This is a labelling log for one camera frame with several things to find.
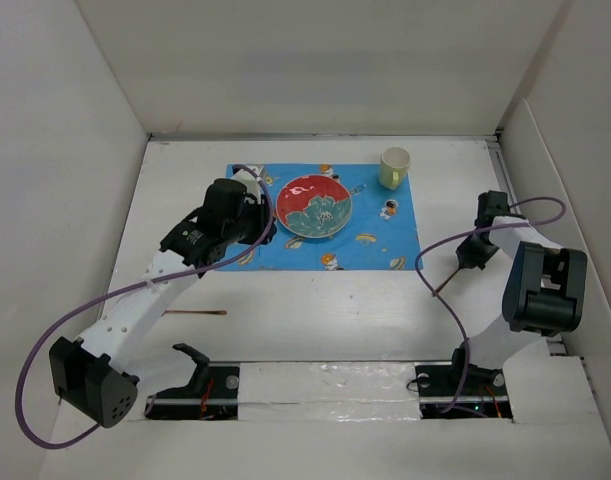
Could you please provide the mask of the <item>copper spoon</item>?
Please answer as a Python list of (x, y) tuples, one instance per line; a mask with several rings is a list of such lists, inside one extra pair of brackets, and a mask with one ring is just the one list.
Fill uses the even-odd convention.
[(449, 282), (460, 272), (460, 270), (461, 270), (460, 268), (457, 268), (441, 284), (434, 287), (432, 297), (436, 297), (449, 284)]

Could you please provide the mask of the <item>red and teal plate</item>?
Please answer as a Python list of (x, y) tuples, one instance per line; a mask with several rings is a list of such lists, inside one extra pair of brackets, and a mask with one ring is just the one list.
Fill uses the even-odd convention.
[(352, 196), (339, 181), (305, 175), (289, 181), (276, 195), (275, 212), (292, 234), (323, 239), (342, 230), (352, 216)]

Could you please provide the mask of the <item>blue space-print cloth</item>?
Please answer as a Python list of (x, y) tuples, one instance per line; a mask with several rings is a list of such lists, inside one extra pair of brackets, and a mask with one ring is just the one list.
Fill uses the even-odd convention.
[(420, 252), (408, 180), (395, 190), (379, 183), (376, 164), (267, 164), (271, 198), (302, 176), (321, 175), (343, 185), (352, 200), (351, 216), (327, 238), (293, 233), (281, 221), (267, 245), (226, 266), (226, 271), (404, 270)]

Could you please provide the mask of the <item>copper fork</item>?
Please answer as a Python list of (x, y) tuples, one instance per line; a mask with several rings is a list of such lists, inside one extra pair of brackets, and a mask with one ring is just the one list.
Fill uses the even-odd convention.
[(187, 310), (187, 309), (168, 309), (164, 315), (212, 315), (224, 316), (227, 315), (226, 310)]

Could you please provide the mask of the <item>pale yellow mug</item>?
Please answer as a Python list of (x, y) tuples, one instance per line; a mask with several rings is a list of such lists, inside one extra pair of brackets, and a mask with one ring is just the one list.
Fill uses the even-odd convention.
[(389, 190), (396, 190), (406, 179), (411, 164), (409, 152), (398, 146), (386, 148), (381, 153), (378, 179)]

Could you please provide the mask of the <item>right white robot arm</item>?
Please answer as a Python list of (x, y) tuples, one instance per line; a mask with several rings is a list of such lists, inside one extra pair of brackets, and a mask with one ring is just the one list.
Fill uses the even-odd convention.
[(565, 248), (510, 211), (508, 196), (490, 190), (478, 197), (475, 232), (457, 247), (460, 269), (482, 269), (499, 251), (512, 260), (501, 314), (455, 349), (447, 381), (468, 394), (492, 381), (505, 362), (541, 337), (572, 332), (582, 318), (587, 255)]

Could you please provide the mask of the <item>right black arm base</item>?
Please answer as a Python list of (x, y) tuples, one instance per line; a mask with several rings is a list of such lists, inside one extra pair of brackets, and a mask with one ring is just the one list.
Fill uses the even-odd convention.
[(513, 418), (502, 370), (471, 366), (462, 387), (460, 380), (449, 361), (418, 362), (406, 388), (418, 395), (423, 420)]

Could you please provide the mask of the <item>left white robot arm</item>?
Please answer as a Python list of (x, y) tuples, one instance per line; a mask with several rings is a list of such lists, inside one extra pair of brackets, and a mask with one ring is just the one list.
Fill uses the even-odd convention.
[(165, 310), (207, 271), (223, 265), (234, 244), (266, 243), (275, 232), (269, 195), (251, 168), (215, 180), (202, 206), (161, 241), (142, 286), (118, 296), (100, 320), (49, 350), (56, 394), (103, 428), (136, 403), (145, 376), (130, 360)]

